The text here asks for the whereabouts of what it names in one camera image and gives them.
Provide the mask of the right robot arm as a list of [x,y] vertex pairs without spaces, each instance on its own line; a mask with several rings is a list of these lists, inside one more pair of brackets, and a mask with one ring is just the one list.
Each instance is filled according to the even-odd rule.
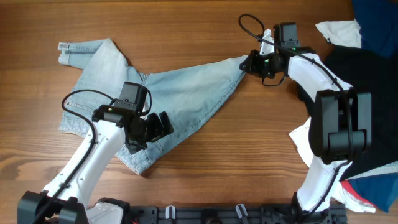
[[266,55],[252,50],[239,67],[262,79],[283,73],[302,89],[311,117],[304,139],[312,160],[287,216],[296,222],[309,222],[329,215],[330,199],[341,176],[353,159],[371,146],[370,93],[355,93],[310,47],[278,47]]

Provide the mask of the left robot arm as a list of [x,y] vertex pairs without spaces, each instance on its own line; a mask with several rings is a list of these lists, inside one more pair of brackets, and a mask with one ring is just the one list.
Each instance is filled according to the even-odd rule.
[[40,193],[27,191],[18,203],[18,223],[132,223],[130,204],[101,199],[88,202],[111,158],[126,144],[145,147],[174,129],[166,112],[142,119],[137,111],[102,105],[67,165]]

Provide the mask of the light blue denim shorts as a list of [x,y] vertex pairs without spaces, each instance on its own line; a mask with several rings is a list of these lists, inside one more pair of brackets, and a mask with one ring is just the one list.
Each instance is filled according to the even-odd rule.
[[143,173],[157,159],[198,131],[233,94],[244,72],[239,65],[246,56],[220,62],[144,74],[130,66],[111,39],[61,42],[58,61],[83,72],[74,95],[65,102],[59,130],[84,137],[89,131],[85,119],[95,109],[120,95],[124,82],[138,83],[152,93],[151,111],[165,111],[174,132],[146,149],[130,154],[122,147],[116,156],[133,172]]

